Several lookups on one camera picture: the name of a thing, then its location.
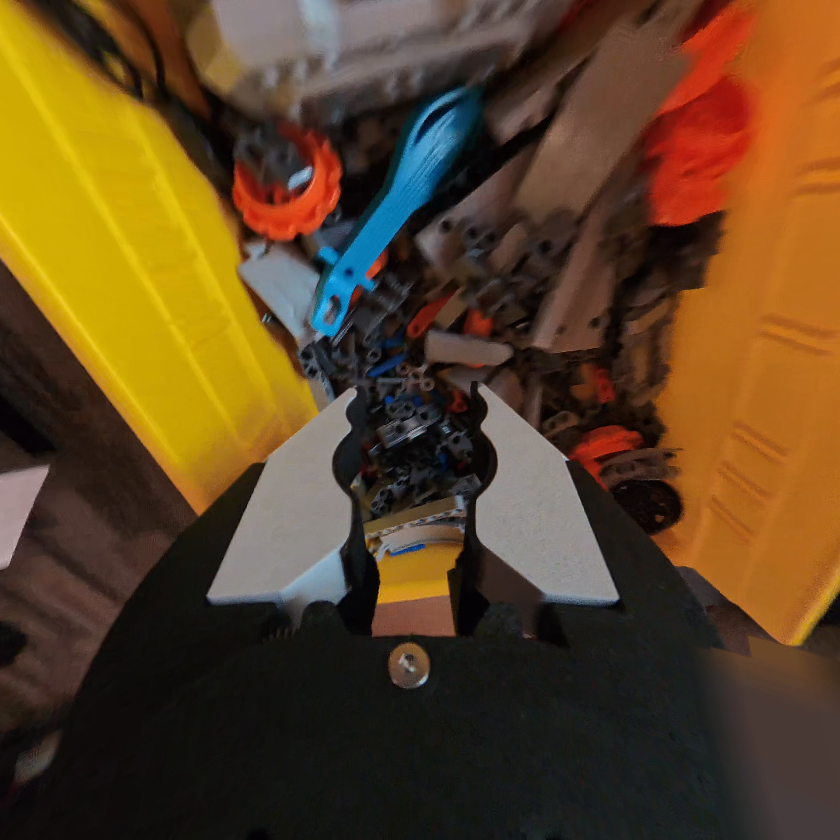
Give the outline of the teal brick separator tool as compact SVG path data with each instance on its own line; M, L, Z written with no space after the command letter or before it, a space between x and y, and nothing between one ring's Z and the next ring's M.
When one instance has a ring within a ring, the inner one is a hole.
M477 87L457 87L417 108L404 123L379 192L339 248L321 248L322 273L314 293L310 324L335 336L358 287L373 291L369 270L416 211L433 198L482 117Z

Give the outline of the white paper sheet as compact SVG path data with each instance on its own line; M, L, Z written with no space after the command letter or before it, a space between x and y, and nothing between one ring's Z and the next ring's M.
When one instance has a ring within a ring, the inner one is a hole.
M1 570L14 557L48 473L48 465L34 465L1 475Z

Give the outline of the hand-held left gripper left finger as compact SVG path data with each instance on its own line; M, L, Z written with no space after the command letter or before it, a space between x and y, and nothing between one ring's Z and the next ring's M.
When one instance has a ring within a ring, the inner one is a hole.
M366 400L336 397L265 461L210 584L214 606L269 603L299 624L315 602L361 595L368 560L350 484Z

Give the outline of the pile of toy building parts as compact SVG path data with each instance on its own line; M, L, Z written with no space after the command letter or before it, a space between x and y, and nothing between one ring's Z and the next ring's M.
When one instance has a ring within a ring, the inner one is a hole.
M522 2L532 33L521 54L462 84L304 120L231 106L235 142L287 121L337 152L339 203L317 231L282 242L245 224L299 250L320 278L318 252L339 248L379 192L413 112L454 88L482 93L474 137L369 270L373 291L356 288L338 333L313 330L299 350L329 399L348 385L369 393L355 482L378 558L462 542L480 487L466 431L474 384L564 456L597 427L642 434L639 450L603 463L612 497L626 480L677 490L655 400L680 299L703 287L726 214L654 226L644 144L688 71L681 45L701 3Z

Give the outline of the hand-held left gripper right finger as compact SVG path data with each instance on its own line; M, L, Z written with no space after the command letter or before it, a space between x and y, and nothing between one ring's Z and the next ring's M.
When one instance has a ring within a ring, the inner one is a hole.
M549 606L617 604L568 459L488 385L471 396L479 489L467 518L469 590L511 606L525 634Z

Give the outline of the grey white toy motor block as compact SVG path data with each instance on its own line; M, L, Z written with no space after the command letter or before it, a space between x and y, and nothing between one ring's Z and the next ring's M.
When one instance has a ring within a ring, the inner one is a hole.
M304 120L420 98L510 65L522 2L205 2L185 45L204 86L252 117Z

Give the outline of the yellow plastic bin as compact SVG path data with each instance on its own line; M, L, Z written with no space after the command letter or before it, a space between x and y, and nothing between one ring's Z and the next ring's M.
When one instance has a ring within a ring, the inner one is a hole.
M750 2L755 136L658 397L686 514L658 538L777 641L838 597L839 2ZM313 414L168 126L2 2L2 259L204 511Z

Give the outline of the light grey curved toy panel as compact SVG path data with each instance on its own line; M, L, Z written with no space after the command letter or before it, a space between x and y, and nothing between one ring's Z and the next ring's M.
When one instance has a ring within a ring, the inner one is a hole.
M296 248L264 240L245 244L240 279L268 307L298 347L312 342L310 324L319 273Z

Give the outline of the black toy wheel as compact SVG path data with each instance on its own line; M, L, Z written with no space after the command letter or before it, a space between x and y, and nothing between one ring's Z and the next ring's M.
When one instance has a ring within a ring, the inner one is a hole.
M629 479L611 492L616 503L649 536L672 528L683 517L681 496L664 480Z

